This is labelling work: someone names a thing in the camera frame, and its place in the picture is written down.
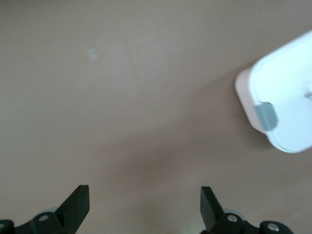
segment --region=beige surface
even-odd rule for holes
[[[312,29],[310,0],[1,0],[0,218],[89,184],[78,234],[198,234],[200,186],[311,232],[311,150],[273,148],[240,70]],[[95,58],[89,58],[92,50]]]

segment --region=black metal bracket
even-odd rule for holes
[[[18,227],[12,220],[0,220],[0,234],[74,234],[89,209],[89,186],[80,185],[55,212],[41,213]]]
[[[259,228],[232,213],[224,213],[210,187],[201,187],[200,213],[206,230],[201,234],[293,234],[284,224],[263,221]]]

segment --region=white plastic container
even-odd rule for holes
[[[235,88],[250,124],[274,147],[312,147],[312,31],[242,71]]]

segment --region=silver bolt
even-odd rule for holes
[[[238,219],[237,219],[237,217],[235,215],[230,214],[228,216],[228,220],[231,221],[231,222],[237,222]]]
[[[269,223],[268,224],[268,228],[272,231],[276,231],[278,232],[279,231],[279,227],[276,225],[276,224],[273,224],[273,223]]]
[[[43,216],[41,216],[41,217],[38,219],[38,221],[39,221],[39,222],[42,222],[42,221],[47,220],[48,218],[49,218],[49,216],[43,215]]]

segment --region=white container lid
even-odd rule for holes
[[[289,153],[312,146],[312,31],[259,60],[248,87],[272,145]]]

